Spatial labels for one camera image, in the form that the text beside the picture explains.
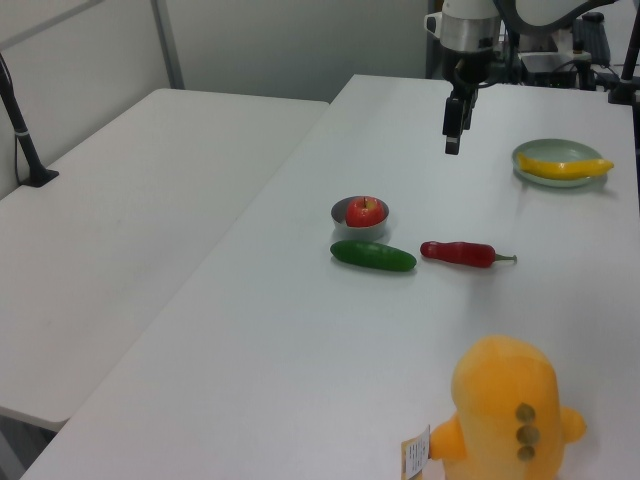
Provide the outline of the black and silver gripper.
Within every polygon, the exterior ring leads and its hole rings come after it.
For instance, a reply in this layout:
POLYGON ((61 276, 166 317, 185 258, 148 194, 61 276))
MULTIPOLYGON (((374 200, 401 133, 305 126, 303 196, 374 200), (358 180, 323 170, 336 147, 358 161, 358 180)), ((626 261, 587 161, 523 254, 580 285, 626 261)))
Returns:
POLYGON ((462 131, 469 130, 479 84, 489 77, 501 19, 443 15, 441 25, 442 76, 453 88, 445 102, 442 133, 445 153, 457 155, 462 131))

